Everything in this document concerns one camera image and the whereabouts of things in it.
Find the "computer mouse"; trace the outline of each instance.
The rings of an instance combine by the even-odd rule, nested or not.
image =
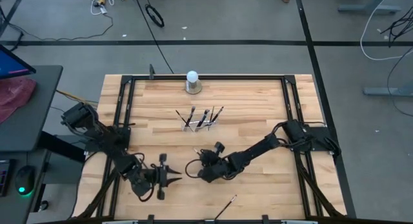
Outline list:
[[[17,171],[15,189],[20,195],[29,194],[34,188],[34,167],[26,165]]]

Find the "black desk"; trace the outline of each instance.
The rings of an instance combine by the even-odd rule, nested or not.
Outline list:
[[[25,224],[29,212],[36,211],[45,189],[43,178],[50,150],[80,162],[85,158],[80,148],[42,131],[63,67],[34,68],[37,73],[28,77],[36,80],[37,85],[29,102],[0,124],[0,159],[15,160],[6,196],[0,198],[0,223]],[[29,196],[20,196],[14,188],[14,178],[26,165],[26,156],[28,164],[35,167],[35,187]]]

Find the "pink cloth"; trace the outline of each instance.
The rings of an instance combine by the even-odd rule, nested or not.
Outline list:
[[[24,77],[0,79],[0,123],[30,99],[36,81]]]

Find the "keyboard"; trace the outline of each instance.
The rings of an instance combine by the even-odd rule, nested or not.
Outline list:
[[[0,197],[6,196],[7,185],[10,182],[11,159],[0,160]]]

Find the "white cable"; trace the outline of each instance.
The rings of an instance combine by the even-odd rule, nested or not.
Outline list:
[[[368,21],[367,21],[367,23],[366,23],[366,27],[364,28],[363,34],[361,35],[361,38],[360,38],[361,51],[363,51],[363,54],[364,54],[367,58],[369,58],[369,59],[371,59],[371,60],[375,60],[375,61],[382,61],[382,60],[389,60],[389,59],[399,59],[399,58],[403,57],[403,56],[394,56],[394,57],[387,57],[387,58],[383,58],[383,59],[375,59],[375,58],[373,58],[373,57],[368,56],[368,55],[366,54],[366,52],[364,51],[364,48],[363,48],[363,38],[364,38],[364,35],[366,34],[367,26],[368,26],[368,24],[370,23],[370,20],[372,19],[372,16],[374,15],[374,12],[379,8],[379,6],[382,4],[383,1],[384,1],[384,0],[382,0],[382,1],[380,2],[380,4],[377,5],[377,7],[373,10],[372,14],[371,14],[370,17],[368,18]],[[411,50],[409,53],[405,54],[405,56],[409,55],[409,54],[412,53],[412,52],[413,52],[413,50]]]
[[[110,5],[114,5],[115,4],[115,0],[108,0],[109,1],[109,4]],[[92,14],[92,15],[99,15],[99,14],[102,14],[102,12],[98,12],[98,13],[93,13],[93,4],[95,3],[95,0],[92,0],[92,4],[90,5],[90,13]]]

